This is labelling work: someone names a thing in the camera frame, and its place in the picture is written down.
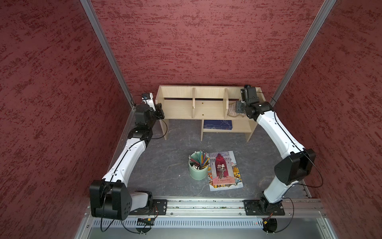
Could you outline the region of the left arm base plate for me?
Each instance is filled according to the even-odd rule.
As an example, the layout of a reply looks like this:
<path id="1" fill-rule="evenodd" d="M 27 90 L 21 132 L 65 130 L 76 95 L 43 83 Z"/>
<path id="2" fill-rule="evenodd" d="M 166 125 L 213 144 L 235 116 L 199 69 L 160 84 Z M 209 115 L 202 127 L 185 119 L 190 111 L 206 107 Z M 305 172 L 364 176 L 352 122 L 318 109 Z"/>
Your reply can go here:
<path id="1" fill-rule="evenodd" d="M 166 215 L 168 200 L 154 199 L 145 208 L 136 209 L 130 212 L 130 216 L 163 216 Z"/>

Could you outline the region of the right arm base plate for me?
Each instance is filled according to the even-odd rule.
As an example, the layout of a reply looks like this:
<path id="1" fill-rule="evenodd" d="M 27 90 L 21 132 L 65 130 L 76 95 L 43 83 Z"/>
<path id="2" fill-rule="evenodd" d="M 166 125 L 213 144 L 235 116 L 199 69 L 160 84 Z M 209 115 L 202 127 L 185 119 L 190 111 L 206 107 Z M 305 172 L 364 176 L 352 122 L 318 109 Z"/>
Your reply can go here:
<path id="1" fill-rule="evenodd" d="M 247 216 L 284 216 L 282 202 L 271 204 L 266 199 L 244 200 L 244 209 Z"/>

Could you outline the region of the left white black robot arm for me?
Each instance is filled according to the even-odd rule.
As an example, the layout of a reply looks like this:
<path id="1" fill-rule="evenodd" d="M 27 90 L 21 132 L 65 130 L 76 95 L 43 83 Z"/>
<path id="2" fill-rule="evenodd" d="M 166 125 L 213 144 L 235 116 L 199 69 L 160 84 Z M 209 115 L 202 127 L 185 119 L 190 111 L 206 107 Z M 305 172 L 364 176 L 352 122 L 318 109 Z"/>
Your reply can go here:
<path id="1" fill-rule="evenodd" d="M 151 101 L 138 105 L 136 123 L 129 134 L 120 156 L 101 180 L 90 185 L 91 215 L 95 218 L 125 220 L 130 212 L 150 213 L 153 210 L 153 196 L 148 191 L 130 193 L 128 180 L 153 136 L 157 120 L 165 118 L 162 104 Z"/>

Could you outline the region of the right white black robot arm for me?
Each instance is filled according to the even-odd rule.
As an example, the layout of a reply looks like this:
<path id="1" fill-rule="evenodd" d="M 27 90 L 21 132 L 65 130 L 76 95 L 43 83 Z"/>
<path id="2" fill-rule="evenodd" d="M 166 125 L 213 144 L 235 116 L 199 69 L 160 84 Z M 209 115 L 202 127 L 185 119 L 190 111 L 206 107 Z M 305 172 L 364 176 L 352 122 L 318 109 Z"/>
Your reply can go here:
<path id="1" fill-rule="evenodd" d="M 274 167 L 273 181 L 257 203 L 262 214 L 269 214 L 292 186 L 310 174 L 316 154 L 292 136 L 269 102 L 260 101 L 255 87 L 246 85 L 240 92 L 241 101 L 237 102 L 236 112 L 246 114 L 257 122 L 271 138 L 282 158 Z"/>

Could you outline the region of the fluffy beige pink cloth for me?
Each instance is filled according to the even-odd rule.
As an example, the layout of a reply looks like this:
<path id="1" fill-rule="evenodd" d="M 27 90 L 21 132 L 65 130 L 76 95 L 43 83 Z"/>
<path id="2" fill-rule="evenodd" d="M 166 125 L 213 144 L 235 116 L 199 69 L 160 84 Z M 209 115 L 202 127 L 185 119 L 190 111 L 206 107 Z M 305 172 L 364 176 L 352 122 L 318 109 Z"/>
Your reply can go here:
<path id="1" fill-rule="evenodd" d="M 246 117 L 246 115 L 245 114 L 243 114 L 243 113 L 237 113 L 236 112 L 236 102 L 233 102 L 233 103 L 230 103 L 229 104 L 229 108 L 228 108 L 228 113 L 227 113 L 227 115 L 228 116 L 230 116 L 230 117 L 234 117 L 234 118 L 236 118 L 236 117 Z"/>

